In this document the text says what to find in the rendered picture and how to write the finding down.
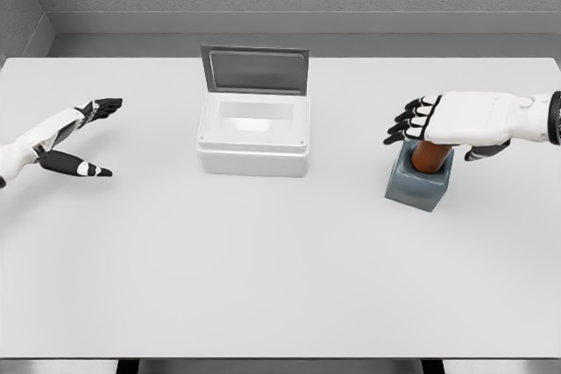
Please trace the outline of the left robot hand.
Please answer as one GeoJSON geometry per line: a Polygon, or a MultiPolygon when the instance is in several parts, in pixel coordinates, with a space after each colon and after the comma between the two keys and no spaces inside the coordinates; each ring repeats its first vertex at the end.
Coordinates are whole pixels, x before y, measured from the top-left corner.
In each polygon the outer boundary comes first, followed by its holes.
{"type": "Polygon", "coordinates": [[[104,98],[64,109],[27,131],[18,142],[30,146],[32,156],[35,158],[34,162],[48,171],[76,177],[111,177],[111,170],[75,155],[56,151],[55,146],[87,123],[109,117],[122,106],[122,103],[122,98],[104,98]]]}

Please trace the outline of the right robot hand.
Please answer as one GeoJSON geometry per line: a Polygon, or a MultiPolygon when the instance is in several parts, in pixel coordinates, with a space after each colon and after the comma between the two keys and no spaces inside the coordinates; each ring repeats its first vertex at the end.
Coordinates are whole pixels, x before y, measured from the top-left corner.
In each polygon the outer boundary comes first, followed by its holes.
{"type": "Polygon", "coordinates": [[[468,145],[466,161],[503,152],[514,138],[539,139],[539,123],[531,116],[532,97],[509,93],[453,91],[426,95],[404,106],[387,130],[384,145],[415,140],[433,145],[468,145]]]}

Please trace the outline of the brown cylinder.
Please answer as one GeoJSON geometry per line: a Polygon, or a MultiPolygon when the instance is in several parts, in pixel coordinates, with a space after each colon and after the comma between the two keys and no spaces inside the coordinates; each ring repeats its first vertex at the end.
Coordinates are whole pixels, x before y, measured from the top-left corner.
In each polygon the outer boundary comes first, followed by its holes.
{"type": "Polygon", "coordinates": [[[420,141],[411,154],[411,164],[419,173],[437,173],[451,151],[449,145],[420,141]]]}

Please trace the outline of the grey-blue square holder block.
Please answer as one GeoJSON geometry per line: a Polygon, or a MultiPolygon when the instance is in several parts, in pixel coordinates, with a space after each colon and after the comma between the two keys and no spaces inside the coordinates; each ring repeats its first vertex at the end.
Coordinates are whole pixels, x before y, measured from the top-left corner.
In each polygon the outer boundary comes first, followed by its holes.
{"type": "Polygon", "coordinates": [[[385,198],[432,212],[448,189],[454,151],[437,173],[419,173],[411,164],[411,154],[419,142],[403,142],[389,177],[385,198]]]}

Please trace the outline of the white box with open lid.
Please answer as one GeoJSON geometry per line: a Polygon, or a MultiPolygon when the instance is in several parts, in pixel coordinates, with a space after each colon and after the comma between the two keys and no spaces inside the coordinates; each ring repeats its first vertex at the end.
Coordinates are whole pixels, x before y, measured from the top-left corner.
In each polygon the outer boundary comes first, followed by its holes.
{"type": "Polygon", "coordinates": [[[203,171],[306,175],[310,151],[309,50],[201,47],[207,94],[196,135],[203,171]]]}

